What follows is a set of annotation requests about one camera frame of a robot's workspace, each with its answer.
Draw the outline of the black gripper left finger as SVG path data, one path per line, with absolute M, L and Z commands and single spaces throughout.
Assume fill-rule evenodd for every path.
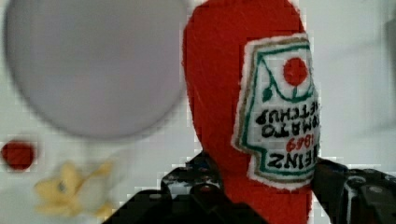
M 268 224 L 245 203 L 225 195 L 217 165 L 200 153 L 142 190 L 103 224 Z

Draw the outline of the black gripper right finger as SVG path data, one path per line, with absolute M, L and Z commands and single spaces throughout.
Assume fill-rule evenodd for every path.
M 318 159 L 312 190 L 332 224 L 396 224 L 396 180 Z

